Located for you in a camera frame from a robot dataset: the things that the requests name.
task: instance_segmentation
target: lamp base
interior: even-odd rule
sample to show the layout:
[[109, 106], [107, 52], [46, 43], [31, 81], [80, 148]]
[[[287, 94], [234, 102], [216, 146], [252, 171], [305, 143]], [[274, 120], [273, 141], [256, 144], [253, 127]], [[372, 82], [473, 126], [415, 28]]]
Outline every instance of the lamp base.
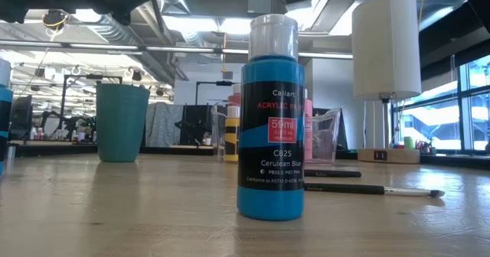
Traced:
[[420, 163], [420, 151], [391, 148], [359, 149], [358, 160], [368, 162], [418, 164]]

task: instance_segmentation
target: workbench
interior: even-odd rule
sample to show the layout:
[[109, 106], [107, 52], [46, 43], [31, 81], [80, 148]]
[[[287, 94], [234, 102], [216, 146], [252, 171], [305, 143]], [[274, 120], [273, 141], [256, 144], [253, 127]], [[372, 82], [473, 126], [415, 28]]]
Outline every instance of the workbench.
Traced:
[[305, 192], [302, 218], [266, 222], [237, 212], [237, 165], [213, 157], [17, 158], [0, 179], [0, 256], [489, 256], [490, 172], [358, 161], [335, 169], [363, 176], [306, 181], [446, 195]]

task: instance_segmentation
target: bottle cap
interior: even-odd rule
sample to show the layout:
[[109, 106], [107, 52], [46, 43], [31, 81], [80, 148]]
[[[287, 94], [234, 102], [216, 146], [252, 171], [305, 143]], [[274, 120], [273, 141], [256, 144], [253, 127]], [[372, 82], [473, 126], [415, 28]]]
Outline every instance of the bottle cap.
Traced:
[[241, 83], [233, 84], [233, 94], [239, 94], [241, 93], [241, 90], [242, 90]]
[[229, 119], [238, 119], [240, 118], [240, 107], [239, 106], [228, 106], [228, 114], [227, 117]]
[[0, 85], [8, 86], [10, 84], [10, 62], [0, 58]]
[[298, 60], [298, 22], [285, 15], [259, 16], [250, 23], [248, 60], [277, 56]]

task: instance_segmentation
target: blue paint bottle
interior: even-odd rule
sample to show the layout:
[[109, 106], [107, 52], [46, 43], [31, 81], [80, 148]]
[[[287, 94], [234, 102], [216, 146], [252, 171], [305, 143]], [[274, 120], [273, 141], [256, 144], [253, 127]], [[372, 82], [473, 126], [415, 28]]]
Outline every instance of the blue paint bottle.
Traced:
[[250, 24], [249, 63], [242, 69], [238, 210], [259, 220], [302, 215], [304, 70], [298, 28], [284, 15]]
[[10, 112], [14, 93], [8, 89], [10, 83], [10, 63], [0, 59], [0, 176], [3, 175], [5, 152], [7, 151]]

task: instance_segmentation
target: red label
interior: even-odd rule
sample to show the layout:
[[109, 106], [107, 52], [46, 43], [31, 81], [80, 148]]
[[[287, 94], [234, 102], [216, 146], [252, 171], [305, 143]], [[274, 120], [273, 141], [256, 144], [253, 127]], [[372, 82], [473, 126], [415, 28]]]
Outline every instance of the red label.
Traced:
[[296, 143], [296, 119], [269, 117], [269, 142]]

